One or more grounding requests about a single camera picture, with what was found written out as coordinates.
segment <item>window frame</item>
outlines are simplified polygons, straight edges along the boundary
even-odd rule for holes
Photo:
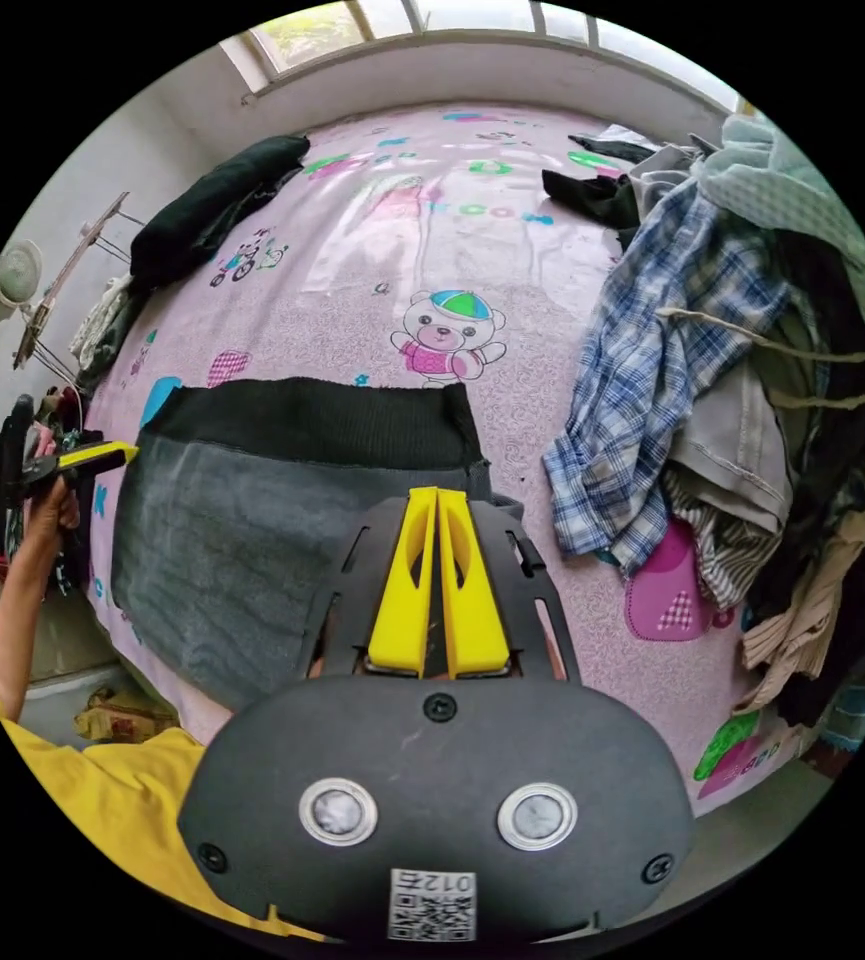
[[[427,30],[422,25],[415,0],[398,0],[404,8],[411,31],[409,33],[401,33],[392,37],[382,38],[375,37],[369,24],[368,16],[361,3],[359,3],[359,0],[333,0],[333,2],[345,4],[363,36],[361,41],[349,44],[339,50],[321,54],[317,57],[311,57],[294,66],[288,65],[284,55],[278,50],[274,39],[260,30],[259,27],[253,27],[245,33],[229,38],[228,41],[222,44],[223,49],[233,60],[236,68],[249,87],[250,93],[243,97],[243,103],[262,97],[282,83],[291,81],[296,77],[345,60],[356,59],[372,52],[379,52],[385,49],[407,49],[409,47],[425,46],[427,44],[456,42],[504,43],[517,44],[519,46],[551,47],[553,49],[569,51],[570,53],[593,56],[599,60],[610,61],[620,66],[631,68],[691,94],[704,101],[708,106],[719,111],[734,112],[739,110],[744,103],[742,97],[729,87],[725,81],[719,82],[734,94],[734,99],[731,103],[723,103],[718,97],[693,86],[687,80],[683,80],[674,74],[670,74],[659,67],[653,66],[646,60],[640,60],[637,57],[629,56],[617,50],[603,48],[599,42],[598,21],[591,15],[585,15],[588,29],[587,42],[550,35],[547,32],[545,15],[540,0],[529,0],[529,8],[532,13],[531,31],[504,30],[500,28]],[[312,4],[307,9],[313,9],[315,6],[323,5],[325,4]],[[253,61],[252,64],[244,64],[242,62],[244,58],[250,58]],[[696,66],[701,70],[705,70],[700,64],[696,64]]]

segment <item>window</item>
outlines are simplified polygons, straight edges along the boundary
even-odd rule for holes
[[[274,80],[295,67],[329,54],[394,37],[431,37],[440,30],[501,30],[519,32],[523,34],[523,40],[527,40],[530,35],[535,35],[536,20],[540,33],[544,22],[548,39],[567,41],[573,50],[576,46],[594,44],[597,32],[598,47],[603,52],[638,60],[705,94],[728,110],[738,108],[738,94],[728,84],[661,43],[599,18],[595,19],[595,29],[591,30],[589,18],[578,10],[530,0],[343,0],[325,3],[260,24],[250,31],[252,47],[244,54],[239,49],[237,55],[256,61],[255,69],[262,70]],[[248,47],[241,38],[238,42]],[[261,48],[261,57],[256,52],[256,42]],[[239,69],[244,76],[245,71],[241,66]],[[255,89],[254,83],[248,82],[250,88]]]
[[[533,30],[529,0],[415,0],[423,30]]]
[[[325,3],[287,13],[256,27],[255,33],[280,71],[365,39],[345,3]]]
[[[359,6],[376,40],[412,32],[402,0],[359,0]]]
[[[548,36],[575,40],[577,43],[589,42],[589,20],[584,13],[569,7],[558,7],[554,3],[543,3],[541,7]]]
[[[723,83],[715,74],[709,73],[697,63],[683,57],[668,47],[643,37],[641,33],[627,30],[617,23],[609,23],[601,17],[596,18],[599,27],[599,46],[603,50],[613,50],[624,54],[633,60],[647,63],[662,73],[682,80],[690,87],[701,90],[716,103],[729,110],[735,110],[739,103],[739,95],[727,83]]]

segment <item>blue plaid shirt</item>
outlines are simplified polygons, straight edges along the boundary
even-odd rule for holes
[[[699,193],[694,179],[656,205],[602,285],[565,431],[545,454],[566,556],[609,550],[631,576],[665,536],[657,482],[696,396],[751,347],[715,324],[660,319],[698,310],[764,334],[791,303],[770,235]],[[815,330],[815,318],[803,316]]]

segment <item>person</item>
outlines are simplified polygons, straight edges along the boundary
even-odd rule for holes
[[[265,933],[321,940],[280,920],[259,921],[223,903],[185,847],[176,817],[205,748],[172,728],[142,744],[57,747],[19,725],[35,626],[63,530],[78,526],[60,477],[32,504],[0,597],[0,719],[19,756],[72,823],[116,866],[186,906]]]

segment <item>screw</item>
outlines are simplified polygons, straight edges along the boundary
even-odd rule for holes
[[[455,716],[458,709],[455,700],[447,693],[433,693],[422,706],[425,715],[433,723],[447,723]]]
[[[653,857],[642,871],[642,879],[646,883],[661,883],[671,872],[675,858],[671,853],[660,853]]]
[[[225,873],[229,869],[225,854],[214,843],[200,843],[198,854],[202,866],[212,873]]]

